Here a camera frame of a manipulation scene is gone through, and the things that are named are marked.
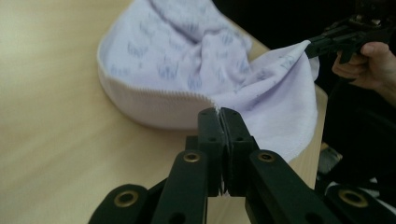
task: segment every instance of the fabric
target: fabric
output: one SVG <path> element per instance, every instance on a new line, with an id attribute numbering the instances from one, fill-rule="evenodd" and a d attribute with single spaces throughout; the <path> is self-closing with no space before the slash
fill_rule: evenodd
<path id="1" fill-rule="evenodd" d="M 318 59 L 307 59 L 308 44 L 271 50 L 250 62 L 250 39 L 210 0 L 135 0 L 105 36 L 98 61 L 106 93 L 133 119 L 161 128 L 185 128 L 169 114 L 178 114 L 180 120 L 196 117 L 199 111 L 178 113 L 187 103 L 180 96 L 201 98 L 241 113 L 262 149 L 290 161 L 310 142 L 317 120 Z M 146 97 L 167 102 L 177 95 L 177 104 L 162 110 L 149 100 L 136 108 L 132 102 L 141 97 L 139 91 L 156 92 Z M 150 118 L 142 112 L 134 117 L 134 110 L 146 110 Z M 152 115 L 168 122 L 156 125 Z"/>

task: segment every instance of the wooden table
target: wooden table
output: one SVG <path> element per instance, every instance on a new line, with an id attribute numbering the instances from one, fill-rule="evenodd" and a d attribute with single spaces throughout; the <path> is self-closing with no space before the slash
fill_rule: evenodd
<path id="1" fill-rule="evenodd" d="M 115 187 L 168 176 L 195 132 L 127 119 L 99 83 L 96 50 L 129 0 L 0 2 L 0 223 L 87 223 Z M 266 48 L 255 43 L 251 57 Z M 327 97 L 318 127 L 290 163 L 315 183 Z M 249 223 L 243 199 L 209 200 L 208 223 Z"/>

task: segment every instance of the finger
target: finger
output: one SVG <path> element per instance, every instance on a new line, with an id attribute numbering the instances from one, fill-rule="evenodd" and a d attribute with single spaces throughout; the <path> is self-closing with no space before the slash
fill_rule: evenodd
<path id="1" fill-rule="evenodd" d="M 360 75 L 367 71 L 366 64 L 361 65 L 351 65 L 351 64 L 339 64 L 335 63 L 332 66 L 332 71 L 340 76 L 345 78 L 359 78 Z"/>
<path id="2" fill-rule="evenodd" d="M 342 54 L 342 51 L 338 51 L 337 58 L 340 58 L 341 54 Z M 355 64 L 361 64 L 361 63 L 367 63 L 367 62 L 368 62 L 368 59 L 366 56 L 354 53 L 352 55 L 352 57 L 350 58 L 349 62 L 347 62 L 347 63 L 355 65 Z"/>
<path id="3" fill-rule="evenodd" d="M 361 75 L 359 78 L 349 82 L 349 84 L 368 90 L 372 90 L 380 85 L 379 82 L 371 80 L 366 75 Z"/>
<path id="4" fill-rule="evenodd" d="M 361 47 L 361 54 L 371 57 L 388 57 L 390 54 L 389 45 L 382 42 L 369 42 Z"/>

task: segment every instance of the folded cloth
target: folded cloth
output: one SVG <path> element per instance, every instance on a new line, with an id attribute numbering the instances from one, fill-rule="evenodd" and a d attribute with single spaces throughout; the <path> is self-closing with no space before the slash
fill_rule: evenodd
<path id="1" fill-rule="evenodd" d="M 251 41 L 210 0 L 135 0 L 98 50 L 114 104 L 157 128 L 193 129 L 200 110 L 238 111 L 262 149 L 286 161 L 310 142 L 317 120 L 318 59 L 309 41 L 248 60 Z"/>

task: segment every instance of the lavender fabric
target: lavender fabric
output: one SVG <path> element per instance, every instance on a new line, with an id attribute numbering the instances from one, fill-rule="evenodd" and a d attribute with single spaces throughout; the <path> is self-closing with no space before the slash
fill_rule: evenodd
<path id="1" fill-rule="evenodd" d="M 250 62 L 249 37 L 210 0 L 135 0 L 105 36 L 98 60 L 131 88 L 193 92 L 238 111 L 262 149 L 290 161 L 317 120 L 318 59 L 306 57 L 308 44 Z"/>

